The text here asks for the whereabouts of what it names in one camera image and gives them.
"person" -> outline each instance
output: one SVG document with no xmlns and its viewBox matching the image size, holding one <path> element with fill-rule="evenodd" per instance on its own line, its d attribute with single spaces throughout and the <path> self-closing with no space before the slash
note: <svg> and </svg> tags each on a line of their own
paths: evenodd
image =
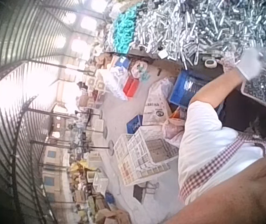
<svg viewBox="0 0 266 224">
<path fill-rule="evenodd" d="M 191 99 L 178 164 L 186 206 L 168 224 L 266 224 L 266 138 L 222 127 L 214 109 L 261 68 L 259 52 L 248 49 Z"/>
</svg>

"concrete floor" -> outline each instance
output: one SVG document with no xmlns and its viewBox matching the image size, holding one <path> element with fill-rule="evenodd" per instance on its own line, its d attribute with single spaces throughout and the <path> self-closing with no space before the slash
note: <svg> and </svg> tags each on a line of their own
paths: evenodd
<svg viewBox="0 0 266 224">
<path fill-rule="evenodd" d="M 103 111 L 103 119 L 108 128 L 107 140 L 98 137 L 93 138 L 93 144 L 96 146 L 106 146 L 109 140 L 116 143 L 122 133 L 126 133 L 126 123 L 137 114 L 143 114 L 144 104 L 147 99 L 148 90 L 155 81 L 169 77 L 171 74 L 162 71 L 159 75 L 158 69 L 149 66 L 150 79 L 140 83 L 139 88 L 129 101 L 122 101 L 115 98 L 112 94 L 106 94 Z M 125 187 L 119 174 L 115 155 L 110 156 L 106 150 L 101 150 L 104 170 L 109 178 L 108 191 L 113 194 L 116 205 L 126 210 L 130 214 L 134 224 L 159 224 L 172 217 L 183 208 L 182 202 L 178 199 L 178 162 L 170 163 L 171 169 L 153 180 L 152 183 L 159 182 L 159 188 L 154 195 L 146 194 L 144 203 L 141 204 L 133 198 L 133 186 Z"/>
</svg>

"checkered scarf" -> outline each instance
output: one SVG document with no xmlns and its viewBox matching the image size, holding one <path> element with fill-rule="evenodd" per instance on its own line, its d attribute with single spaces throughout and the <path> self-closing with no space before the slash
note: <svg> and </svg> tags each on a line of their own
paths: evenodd
<svg viewBox="0 0 266 224">
<path fill-rule="evenodd" d="M 237 139 L 226 147 L 210 162 L 190 175 L 180 189 L 180 199 L 186 198 L 198 187 L 205 184 L 218 170 L 220 170 L 244 143 L 254 143 L 261 146 L 263 156 L 266 157 L 266 139 L 262 140 L 258 135 L 239 134 Z"/>
</svg>

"white glove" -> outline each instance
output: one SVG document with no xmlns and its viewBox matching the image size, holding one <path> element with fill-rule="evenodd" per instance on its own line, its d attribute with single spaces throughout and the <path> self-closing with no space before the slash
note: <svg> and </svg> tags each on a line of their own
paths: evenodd
<svg viewBox="0 0 266 224">
<path fill-rule="evenodd" d="M 260 74 L 262 63 L 259 60 L 259 52 L 255 48 L 247 49 L 241 58 L 237 68 L 247 80 L 251 80 Z"/>
</svg>

